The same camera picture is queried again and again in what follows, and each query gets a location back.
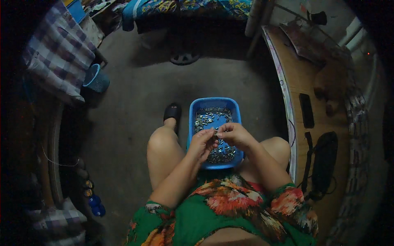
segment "patterned bedsheet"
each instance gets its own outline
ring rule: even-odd
[[[251,5],[252,0],[131,0],[122,12],[123,30],[133,30],[137,19],[163,13],[247,21]]]

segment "blue plastic basket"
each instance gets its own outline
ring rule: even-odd
[[[67,9],[69,10],[71,16],[74,18],[74,20],[79,23],[81,19],[85,16],[85,11],[82,8],[82,3],[81,0],[75,0],[71,2],[68,6]]]
[[[199,98],[194,100],[189,108],[189,135],[188,135],[188,143],[187,148],[189,148],[190,141],[192,136],[194,135],[194,122],[196,112],[202,108],[210,108],[210,107],[222,107],[227,108],[231,111],[231,117],[233,122],[241,124],[241,114],[240,109],[236,101],[231,98],[226,97],[209,97],[209,98]],[[211,127],[219,127],[226,123],[226,119],[224,117],[220,117],[219,120],[215,120],[213,123],[204,126],[204,129],[209,129]],[[204,169],[225,169],[232,168],[238,165],[243,158],[243,152],[240,150],[236,150],[234,158],[229,162],[223,163],[209,163],[205,162],[202,165]]]
[[[107,90],[110,85],[108,76],[100,70],[99,64],[93,64],[86,71],[85,81],[83,87],[94,90],[95,92],[102,93]]]

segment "person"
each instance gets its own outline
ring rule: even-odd
[[[284,139],[258,142],[241,124],[225,123],[217,136],[246,158],[236,169],[200,170],[218,140],[214,129],[202,130],[185,154],[180,115],[170,104],[149,139],[153,192],[130,222],[127,245],[315,245],[317,216],[286,172]]]

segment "floral dress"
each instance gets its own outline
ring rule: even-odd
[[[270,245],[315,245],[316,213],[289,183],[266,196],[237,174],[207,181],[175,209],[149,201],[134,215],[126,245],[199,245],[222,228],[241,228]]]

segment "plaid cloth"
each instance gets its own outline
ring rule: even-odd
[[[79,92],[96,49],[58,1],[40,22],[22,57],[39,85],[71,104],[85,102]]]
[[[44,238],[45,246],[85,245],[85,230],[81,223],[87,218],[78,211],[70,198],[60,208],[28,211],[34,221],[33,228]]]

